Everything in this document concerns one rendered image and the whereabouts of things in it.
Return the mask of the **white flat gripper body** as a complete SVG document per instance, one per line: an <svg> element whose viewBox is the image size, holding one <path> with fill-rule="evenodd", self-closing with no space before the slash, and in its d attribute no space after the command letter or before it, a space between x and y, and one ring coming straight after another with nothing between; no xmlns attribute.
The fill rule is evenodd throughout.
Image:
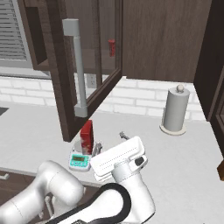
<svg viewBox="0 0 224 224"><path fill-rule="evenodd" d="M128 160L132 172L139 171L145 166L145 149L139 136L134 136L117 146L106 150L90 159L95 179L103 182L112 177L115 164Z"/></svg>

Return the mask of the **red cereal box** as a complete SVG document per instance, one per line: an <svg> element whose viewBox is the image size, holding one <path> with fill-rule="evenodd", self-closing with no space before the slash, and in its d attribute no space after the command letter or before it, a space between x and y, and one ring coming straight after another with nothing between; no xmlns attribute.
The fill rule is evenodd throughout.
<svg viewBox="0 0 224 224"><path fill-rule="evenodd" d="M94 146L93 122L87 120L80 130L80 140L82 153L84 155L91 155Z"/></svg>

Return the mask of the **teal and white digital scale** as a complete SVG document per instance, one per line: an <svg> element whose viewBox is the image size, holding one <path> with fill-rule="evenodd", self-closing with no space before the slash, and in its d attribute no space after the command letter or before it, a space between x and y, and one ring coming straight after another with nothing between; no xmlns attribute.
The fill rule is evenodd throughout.
<svg viewBox="0 0 224 224"><path fill-rule="evenodd" d="M72 171L88 172L91 168L90 160L95 156L97 155L94 155L93 152L91 155L84 155L82 153L81 140L78 140L74 143L73 148L71 149L68 167Z"/></svg>

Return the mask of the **dark wood glass cabinet door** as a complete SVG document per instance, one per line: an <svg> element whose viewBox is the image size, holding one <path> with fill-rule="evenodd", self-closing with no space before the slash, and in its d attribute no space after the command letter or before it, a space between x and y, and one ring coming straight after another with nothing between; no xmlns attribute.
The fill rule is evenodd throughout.
<svg viewBox="0 0 224 224"><path fill-rule="evenodd" d="M24 0L17 0L24 30L28 23ZM70 37L64 35L62 20L67 18L65 0L37 0L38 14L43 31L48 72L59 115L63 140L70 142L98 109L117 82L122 78L123 68L123 0L115 0L115 70L107 79L102 78L102 53L100 44L100 6L93 0L94 63L96 71L96 90L87 98L87 117L75 115L77 92L74 80L74 48Z"/></svg>

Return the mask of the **dark wood closed cabinet door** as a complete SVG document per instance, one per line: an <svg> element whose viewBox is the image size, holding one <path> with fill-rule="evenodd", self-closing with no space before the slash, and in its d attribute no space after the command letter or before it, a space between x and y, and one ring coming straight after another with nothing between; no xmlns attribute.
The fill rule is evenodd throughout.
<svg viewBox="0 0 224 224"><path fill-rule="evenodd" d="M192 82L212 0L123 0L122 74Z"/></svg>

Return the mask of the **tall dark wood cabinet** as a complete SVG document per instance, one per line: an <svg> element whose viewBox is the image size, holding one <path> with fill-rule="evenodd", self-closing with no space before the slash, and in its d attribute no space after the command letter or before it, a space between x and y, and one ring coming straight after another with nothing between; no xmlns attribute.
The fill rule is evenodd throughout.
<svg viewBox="0 0 224 224"><path fill-rule="evenodd" d="M212 0L193 84L224 157L224 123L218 114L224 92L224 0Z"/></svg>

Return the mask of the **grey paper towel roll holder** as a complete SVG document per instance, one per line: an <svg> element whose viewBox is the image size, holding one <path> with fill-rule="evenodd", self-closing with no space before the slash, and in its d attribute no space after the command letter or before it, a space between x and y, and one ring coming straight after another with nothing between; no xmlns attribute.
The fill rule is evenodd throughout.
<svg viewBox="0 0 224 224"><path fill-rule="evenodd" d="M190 91L182 84L170 88L164 107L160 129L171 136L181 136L186 133L184 120L189 101Z"/></svg>

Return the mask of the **brown wooden object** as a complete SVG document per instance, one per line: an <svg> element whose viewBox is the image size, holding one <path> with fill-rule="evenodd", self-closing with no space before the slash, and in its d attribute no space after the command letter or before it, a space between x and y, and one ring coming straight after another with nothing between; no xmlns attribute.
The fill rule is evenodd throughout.
<svg viewBox="0 0 224 224"><path fill-rule="evenodd" d="M221 163L217 167L217 172L219 174L220 180L224 181L224 159L221 161Z"/></svg>

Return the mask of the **window with grey blinds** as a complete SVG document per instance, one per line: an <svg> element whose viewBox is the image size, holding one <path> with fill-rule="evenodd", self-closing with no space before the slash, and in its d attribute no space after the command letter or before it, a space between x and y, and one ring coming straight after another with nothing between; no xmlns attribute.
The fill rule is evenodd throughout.
<svg viewBox="0 0 224 224"><path fill-rule="evenodd" d="M32 68L18 0L0 0L0 67Z"/></svg>

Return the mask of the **white wall outlet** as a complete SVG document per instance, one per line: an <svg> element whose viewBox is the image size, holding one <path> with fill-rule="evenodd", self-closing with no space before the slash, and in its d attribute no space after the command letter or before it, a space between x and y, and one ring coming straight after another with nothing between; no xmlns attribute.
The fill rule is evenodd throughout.
<svg viewBox="0 0 224 224"><path fill-rule="evenodd" d="M96 88L96 75L88 74L87 75L87 87L88 88Z"/></svg>

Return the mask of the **dark wood open wall cabinet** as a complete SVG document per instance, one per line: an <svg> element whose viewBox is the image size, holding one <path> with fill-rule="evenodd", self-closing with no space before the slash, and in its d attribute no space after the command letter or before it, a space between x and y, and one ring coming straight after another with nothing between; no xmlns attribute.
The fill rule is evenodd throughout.
<svg viewBox="0 0 224 224"><path fill-rule="evenodd" d="M28 27L25 30L35 70L47 71L48 59L40 24L37 0L24 0ZM93 0L65 0L68 18L80 21L80 42L84 72L95 72L94 30L92 15ZM101 65L103 74L111 74L115 68L115 57L109 56L109 40L115 39L115 0L99 0L101 29Z"/></svg>

